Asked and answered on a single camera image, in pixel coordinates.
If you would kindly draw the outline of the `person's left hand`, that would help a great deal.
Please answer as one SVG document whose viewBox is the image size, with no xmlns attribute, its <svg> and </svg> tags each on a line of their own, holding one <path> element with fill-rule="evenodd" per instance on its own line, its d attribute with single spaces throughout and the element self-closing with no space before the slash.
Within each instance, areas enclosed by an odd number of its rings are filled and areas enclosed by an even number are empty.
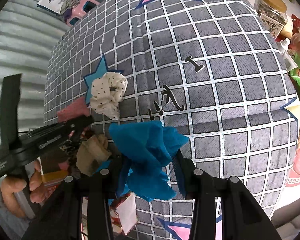
<svg viewBox="0 0 300 240">
<path fill-rule="evenodd" d="M 7 209 L 16 217 L 26 217 L 24 210 L 19 205 L 15 193 L 22 191 L 27 185 L 30 187 L 30 201 L 32 203 L 41 204 L 45 202 L 46 190 L 42 181 L 41 165 L 36 159 L 33 162 L 34 174 L 31 176 L 29 183 L 24 179 L 6 177 L 0 185 L 2 199 Z"/>
</svg>

